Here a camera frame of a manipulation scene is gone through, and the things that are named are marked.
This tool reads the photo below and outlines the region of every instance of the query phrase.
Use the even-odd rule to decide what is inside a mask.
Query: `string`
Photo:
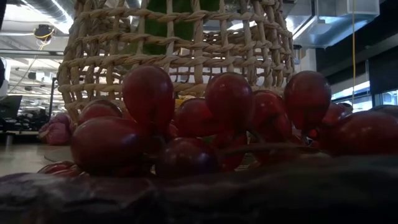
[[[39,47],[39,50],[43,50],[44,46],[46,46],[46,44],[43,44]],[[9,93],[12,93],[12,91],[15,90],[15,88],[17,88],[17,86],[21,83],[21,81],[23,81],[23,79],[26,77],[26,75],[30,72],[30,68],[32,68],[33,64],[35,63],[37,58],[37,55],[35,55],[35,57],[33,58],[32,62],[30,63],[30,65],[28,66],[25,74],[19,79],[19,81],[17,82],[16,85],[14,85],[14,87],[12,87],[11,91]]]

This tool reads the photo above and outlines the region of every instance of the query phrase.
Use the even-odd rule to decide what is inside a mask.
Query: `floor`
[[[0,177],[18,172],[37,172],[51,163],[44,158],[46,152],[59,149],[59,146],[13,145],[0,147]]]

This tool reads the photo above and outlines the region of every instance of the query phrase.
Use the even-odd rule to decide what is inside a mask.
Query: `woven basket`
[[[172,0],[164,1],[167,14],[147,10],[148,0],[142,0],[140,9],[123,7],[125,0],[118,0],[115,8],[105,6],[105,0],[77,0],[75,21],[58,72],[59,91],[72,120],[97,98],[107,98],[124,108],[121,82],[126,67],[161,66],[169,72],[176,92],[194,96],[201,96],[207,81],[220,72],[244,75],[253,90],[279,92],[293,75],[292,34],[286,28],[281,0],[240,0],[250,6],[242,7],[242,14],[226,12],[228,0],[220,0],[218,12],[201,11],[200,1],[191,0],[193,13],[173,13]],[[139,16],[137,33],[131,32],[129,16]],[[145,34],[146,19],[167,23],[167,37]],[[203,33],[203,21],[207,20],[220,21],[220,32]],[[174,24],[180,21],[194,22],[192,41],[173,36]],[[227,21],[242,21],[243,28],[227,30]],[[256,26],[250,27],[250,21]],[[120,53],[133,42],[138,43],[136,54]],[[145,55],[144,43],[166,45],[167,53]]]

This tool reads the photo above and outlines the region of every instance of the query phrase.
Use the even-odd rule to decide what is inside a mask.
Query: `dark surface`
[[[398,156],[181,180],[0,178],[1,223],[346,223],[393,217]]]

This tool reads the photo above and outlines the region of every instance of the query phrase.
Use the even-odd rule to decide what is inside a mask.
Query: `green object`
[[[201,10],[217,11],[219,0],[200,0]],[[151,0],[147,6],[148,10],[153,12],[167,13],[166,0]],[[173,12],[193,12],[190,0],[174,0]],[[175,22],[174,36],[184,40],[192,40],[194,22]],[[157,37],[167,37],[167,23],[158,22],[152,19],[145,21],[145,33]],[[166,45],[144,44],[143,53],[149,55],[162,55],[166,53]],[[125,54],[135,54],[137,51],[137,43],[129,44],[124,50]]]

